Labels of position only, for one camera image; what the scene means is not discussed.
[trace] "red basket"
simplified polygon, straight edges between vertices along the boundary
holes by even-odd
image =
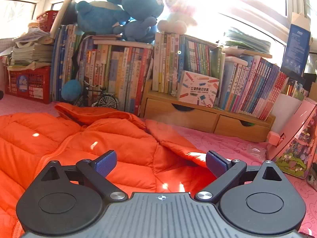
[[[45,32],[50,32],[57,13],[58,11],[45,11],[38,15],[36,19],[39,20],[40,29]]]
[[[50,67],[6,71],[5,93],[44,104],[50,103]]]

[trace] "blue gripper pad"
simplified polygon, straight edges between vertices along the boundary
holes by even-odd
[[[206,155],[206,165],[218,178],[231,168],[232,163],[216,152],[209,150]]]
[[[115,151],[111,151],[105,154],[104,157],[97,158],[95,162],[95,171],[106,177],[117,165],[117,154]]]

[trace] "silver screw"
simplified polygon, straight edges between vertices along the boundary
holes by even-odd
[[[117,201],[122,200],[125,197],[126,197],[126,195],[121,191],[115,191],[115,192],[112,192],[110,194],[110,198],[112,198],[113,200],[117,200]]]
[[[208,200],[212,198],[212,193],[208,191],[200,191],[197,193],[197,197],[201,200]]]

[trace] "label printer box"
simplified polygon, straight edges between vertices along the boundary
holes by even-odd
[[[199,106],[213,107],[219,80],[189,71],[182,71],[177,99]]]

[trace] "orange puffer jacket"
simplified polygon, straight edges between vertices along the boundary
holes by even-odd
[[[61,117],[46,113],[0,116],[0,237],[23,230],[15,205],[50,160],[62,165],[95,159],[113,149],[118,163],[107,176],[131,195],[136,192],[199,191],[215,177],[197,150],[172,127],[143,122],[108,108],[56,105]]]

